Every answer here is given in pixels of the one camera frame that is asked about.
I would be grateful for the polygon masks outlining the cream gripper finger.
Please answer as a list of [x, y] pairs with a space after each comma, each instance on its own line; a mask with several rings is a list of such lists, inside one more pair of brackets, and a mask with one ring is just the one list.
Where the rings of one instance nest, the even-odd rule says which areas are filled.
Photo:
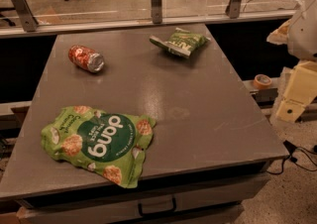
[[291, 99], [282, 99], [277, 111], [276, 117], [285, 122], [294, 123], [305, 111], [305, 105], [301, 102]]

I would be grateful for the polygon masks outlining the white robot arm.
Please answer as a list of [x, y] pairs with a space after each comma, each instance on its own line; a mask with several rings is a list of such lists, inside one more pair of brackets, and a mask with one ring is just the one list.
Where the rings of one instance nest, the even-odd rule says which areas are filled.
[[295, 122], [317, 97], [317, 0], [303, 1], [292, 18], [266, 40], [287, 45], [288, 52], [299, 59], [290, 72], [276, 111], [278, 119]]

